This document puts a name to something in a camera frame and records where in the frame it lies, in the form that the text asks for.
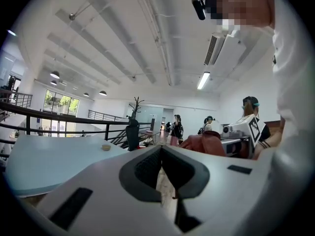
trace light blue table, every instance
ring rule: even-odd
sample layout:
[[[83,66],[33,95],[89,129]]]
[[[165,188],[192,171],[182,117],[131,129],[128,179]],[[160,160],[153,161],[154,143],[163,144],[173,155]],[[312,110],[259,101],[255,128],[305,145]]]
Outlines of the light blue table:
[[[111,145],[110,151],[103,151],[103,144]],[[96,136],[25,135],[15,143],[4,175],[14,195],[39,195],[52,191],[94,162],[125,153],[128,151]]]

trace air conditioning unit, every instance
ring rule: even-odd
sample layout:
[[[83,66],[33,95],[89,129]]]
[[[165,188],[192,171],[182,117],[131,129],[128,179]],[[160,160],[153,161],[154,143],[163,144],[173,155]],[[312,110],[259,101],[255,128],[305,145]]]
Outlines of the air conditioning unit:
[[[213,65],[220,53],[220,50],[222,48],[222,45],[224,43],[225,36],[222,33],[214,33],[211,36],[210,44],[208,47],[207,56],[205,59],[204,64],[205,65]]]
[[[245,50],[246,46],[239,38],[228,34],[211,72],[215,76],[225,77],[229,75],[239,64]]]

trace glass partition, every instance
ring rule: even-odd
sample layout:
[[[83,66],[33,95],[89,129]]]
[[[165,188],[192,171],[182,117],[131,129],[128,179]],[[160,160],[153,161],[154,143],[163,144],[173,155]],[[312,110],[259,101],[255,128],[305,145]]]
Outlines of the glass partition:
[[[78,99],[47,90],[43,111],[75,116],[78,105]]]

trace small cup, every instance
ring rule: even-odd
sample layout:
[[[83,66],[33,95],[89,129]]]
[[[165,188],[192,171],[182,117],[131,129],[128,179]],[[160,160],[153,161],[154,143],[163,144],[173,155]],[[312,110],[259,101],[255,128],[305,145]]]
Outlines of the small cup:
[[[107,144],[102,145],[102,150],[109,151],[110,150],[110,145],[107,145]]]

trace decorative branch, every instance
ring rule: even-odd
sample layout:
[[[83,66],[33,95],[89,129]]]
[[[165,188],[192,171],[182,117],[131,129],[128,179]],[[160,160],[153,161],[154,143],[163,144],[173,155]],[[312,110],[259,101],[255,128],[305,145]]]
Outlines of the decorative branch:
[[[143,102],[144,100],[139,101],[139,96],[138,96],[138,98],[134,97],[134,100],[135,100],[135,102],[136,102],[135,106],[133,107],[133,106],[131,106],[130,104],[129,104],[129,106],[131,106],[131,107],[133,108],[133,111],[132,111],[132,118],[133,118],[133,119],[136,119],[136,114],[137,114],[137,113],[141,113],[141,111],[138,111],[139,109],[141,109],[141,107],[139,107],[139,104],[140,104],[141,102]]]

